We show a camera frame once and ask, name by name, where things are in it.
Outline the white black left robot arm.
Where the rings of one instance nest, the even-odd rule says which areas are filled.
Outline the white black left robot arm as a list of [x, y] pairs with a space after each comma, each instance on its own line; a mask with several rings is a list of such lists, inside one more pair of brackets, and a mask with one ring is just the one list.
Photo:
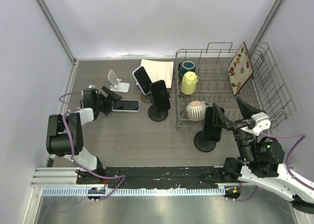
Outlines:
[[50, 115], [48, 119], [46, 150], [50, 155], [63, 157], [79, 167], [78, 174], [87, 177], [93, 184], [100, 184], [105, 176], [105, 169], [100, 159], [92, 155], [84, 146], [82, 126], [95, 121], [100, 113], [108, 115], [114, 103], [122, 96], [105, 86], [104, 96], [94, 86], [79, 92], [83, 99], [76, 106], [63, 98], [73, 95], [66, 93], [59, 98], [61, 103], [75, 107], [75, 111]]

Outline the lilac case phone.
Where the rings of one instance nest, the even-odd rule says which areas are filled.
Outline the lilac case phone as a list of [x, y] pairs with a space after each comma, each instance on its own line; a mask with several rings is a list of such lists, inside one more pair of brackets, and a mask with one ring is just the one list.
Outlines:
[[112, 105], [114, 112], [138, 112], [140, 101], [138, 100], [118, 100]]
[[132, 75], [140, 87], [142, 93], [144, 95], [148, 95], [150, 93], [150, 85], [152, 84], [152, 81], [150, 77], [148, 76], [145, 68], [143, 66], [140, 66], [136, 68], [133, 72]]

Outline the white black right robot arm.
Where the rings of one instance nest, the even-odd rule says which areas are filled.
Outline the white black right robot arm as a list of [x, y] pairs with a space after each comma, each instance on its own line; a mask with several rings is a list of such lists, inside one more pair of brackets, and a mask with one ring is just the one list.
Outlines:
[[226, 158], [222, 178], [254, 184], [287, 200], [294, 209], [313, 214], [314, 183], [289, 167], [289, 156], [278, 141], [281, 137], [266, 133], [271, 126], [269, 116], [240, 97], [236, 101], [243, 116], [237, 121], [229, 120], [213, 104], [213, 125], [232, 131], [240, 155]]

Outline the black phone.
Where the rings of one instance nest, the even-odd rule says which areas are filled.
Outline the black phone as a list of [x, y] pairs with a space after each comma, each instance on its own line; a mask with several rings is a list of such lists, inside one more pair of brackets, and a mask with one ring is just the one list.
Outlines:
[[169, 110], [171, 108], [169, 93], [166, 89], [164, 80], [158, 80], [150, 85], [153, 103], [159, 112]]
[[213, 107], [206, 108], [204, 125], [203, 125], [203, 140], [211, 142], [219, 142], [221, 140], [222, 129], [213, 125], [214, 110]]

